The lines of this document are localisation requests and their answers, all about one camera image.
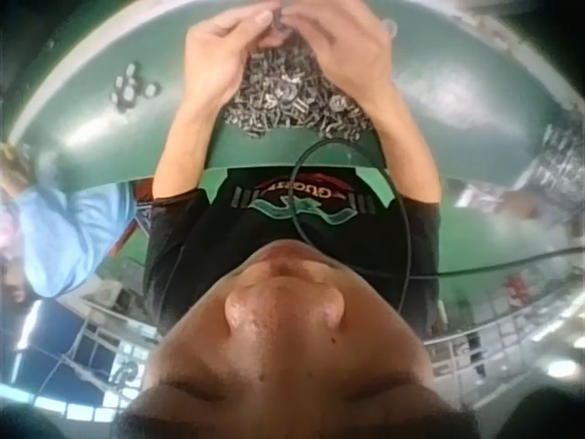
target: hand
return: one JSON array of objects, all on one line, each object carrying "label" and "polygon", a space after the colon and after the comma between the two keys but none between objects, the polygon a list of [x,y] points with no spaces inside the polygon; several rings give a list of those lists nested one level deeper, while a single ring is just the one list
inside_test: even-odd
[{"label": "hand", "polygon": [[[249,49],[272,23],[276,2],[231,9],[191,27],[186,36],[184,106],[218,112],[238,90]],[[263,46],[276,46],[274,36]]]},{"label": "hand", "polygon": [[282,11],[324,75],[366,109],[390,88],[392,37],[363,0],[297,0]]}]

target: person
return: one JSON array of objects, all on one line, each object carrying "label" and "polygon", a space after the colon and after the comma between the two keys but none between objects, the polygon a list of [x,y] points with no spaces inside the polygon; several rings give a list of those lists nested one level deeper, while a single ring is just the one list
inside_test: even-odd
[{"label": "person", "polygon": [[110,184],[65,194],[33,183],[22,160],[2,151],[4,192],[0,292],[15,311],[83,284],[136,211],[133,186]]},{"label": "person", "polygon": [[352,169],[305,168],[293,190],[316,249],[290,220],[290,167],[232,169],[213,202],[199,187],[249,49],[282,43],[266,34],[275,11],[373,121],[408,212],[412,272],[437,270],[437,168],[390,80],[391,37],[366,3],[268,2],[193,26],[183,100],[154,176],[145,269],[164,339],[112,437],[475,437],[474,417],[433,391],[420,341],[437,283],[412,280],[402,315],[394,309],[406,262],[396,201],[383,206]]}]

